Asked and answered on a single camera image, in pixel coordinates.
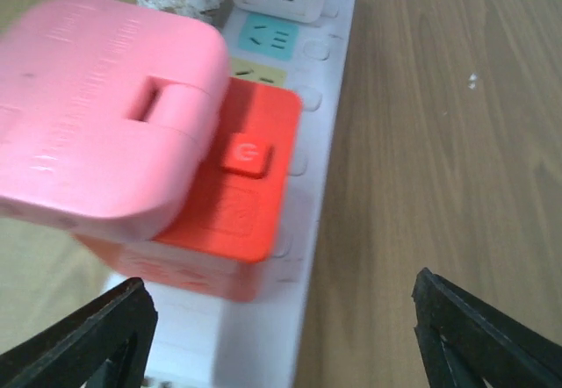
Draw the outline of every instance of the power button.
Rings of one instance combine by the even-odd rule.
[[[222,159],[222,168],[256,179],[267,172],[271,155],[271,145],[247,133],[235,133],[228,142]]]

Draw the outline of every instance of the wood grain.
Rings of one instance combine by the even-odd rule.
[[[0,27],[38,1],[0,0]],[[296,386],[427,386],[425,266],[562,343],[561,34],[562,0],[357,0]],[[56,231],[0,234],[6,349],[106,270]]]

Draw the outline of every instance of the power strip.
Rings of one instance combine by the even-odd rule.
[[[282,77],[304,102],[281,229],[268,261],[270,283],[251,304],[147,283],[159,314],[147,386],[292,386],[354,6],[355,0],[327,0],[320,19],[299,25],[289,61],[241,47],[241,32],[255,14],[234,8],[223,28],[231,55],[241,61],[233,66],[240,77],[247,70],[251,79],[270,79],[263,74],[275,71],[276,82]],[[124,279],[113,274],[104,291]]]

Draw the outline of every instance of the pink charger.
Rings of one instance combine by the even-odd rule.
[[[0,214],[108,241],[176,217],[218,125],[227,45],[195,19],[49,0],[0,40]]]

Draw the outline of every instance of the wooden table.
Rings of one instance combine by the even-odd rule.
[[[0,0],[0,26],[38,1]],[[562,0],[357,0],[297,386],[427,386],[425,266],[562,343],[561,35]],[[107,270],[1,223],[7,349]]]

